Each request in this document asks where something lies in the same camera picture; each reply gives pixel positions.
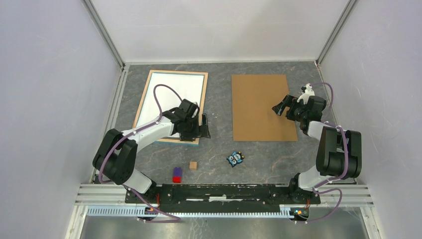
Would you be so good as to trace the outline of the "brown cardboard backing board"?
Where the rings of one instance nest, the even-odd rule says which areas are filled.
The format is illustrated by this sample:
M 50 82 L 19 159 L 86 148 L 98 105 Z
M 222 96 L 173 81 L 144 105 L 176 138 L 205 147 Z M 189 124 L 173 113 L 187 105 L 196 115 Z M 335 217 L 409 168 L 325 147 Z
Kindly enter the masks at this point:
M 296 125 L 272 107 L 289 94 L 286 75 L 232 75 L 235 141 L 297 141 Z

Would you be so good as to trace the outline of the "hot air balloon photo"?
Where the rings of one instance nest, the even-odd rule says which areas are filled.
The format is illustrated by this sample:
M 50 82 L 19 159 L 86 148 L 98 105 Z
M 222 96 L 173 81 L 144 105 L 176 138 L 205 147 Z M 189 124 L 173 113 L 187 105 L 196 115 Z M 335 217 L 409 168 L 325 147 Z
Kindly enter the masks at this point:
M 207 75 L 150 71 L 135 115 L 124 135 L 138 143 L 156 141 L 196 144 L 210 138 L 203 113 Z

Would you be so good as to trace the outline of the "wooden picture frame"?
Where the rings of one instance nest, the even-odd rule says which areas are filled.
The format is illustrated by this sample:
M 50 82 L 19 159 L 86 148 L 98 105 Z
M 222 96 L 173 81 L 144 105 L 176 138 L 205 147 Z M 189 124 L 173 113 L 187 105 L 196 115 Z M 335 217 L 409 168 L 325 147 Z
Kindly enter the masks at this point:
M 199 122 L 202 122 L 207 82 L 207 72 L 150 70 L 132 127 L 142 126 L 159 116 L 154 95 L 162 111 L 178 107 L 183 99 L 197 103 Z

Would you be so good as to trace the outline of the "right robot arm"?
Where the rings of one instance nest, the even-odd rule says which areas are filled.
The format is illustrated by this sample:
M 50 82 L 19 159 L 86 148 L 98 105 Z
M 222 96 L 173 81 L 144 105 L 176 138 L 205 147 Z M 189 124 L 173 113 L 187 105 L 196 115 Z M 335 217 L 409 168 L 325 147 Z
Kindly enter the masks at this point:
M 276 115 L 299 122 L 306 136 L 319 141 L 315 165 L 306 172 L 298 173 L 289 182 L 288 198 L 293 203 L 302 202 L 308 192 L 337 180 L 357 178 L 362 168 L 361 133 L 331 126 L 322 121 L 326 100 L 309 96 L 307 100 L 286 95 L 272 107 Z

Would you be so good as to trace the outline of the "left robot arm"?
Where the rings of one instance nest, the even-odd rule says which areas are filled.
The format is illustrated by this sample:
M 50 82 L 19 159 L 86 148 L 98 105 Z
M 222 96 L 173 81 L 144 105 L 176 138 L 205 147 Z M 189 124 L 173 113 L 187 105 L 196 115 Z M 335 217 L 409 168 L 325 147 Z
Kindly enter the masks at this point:
M 106 132 L 93 158 L 93 167 L 99 171 L 101 183 L 107 177 L 116 185 L 137 191 L 145 203 L 156 198 L 154 181 L 135 169 L 137 154 L 146 146 L 178 134 L 179 141 L 193 142 L 197 138 L 210 138 L 208 116 L 200 113 L 199 106 L 183 99 L 178 107 L 161 112 L 154 120 L 139 127 Z

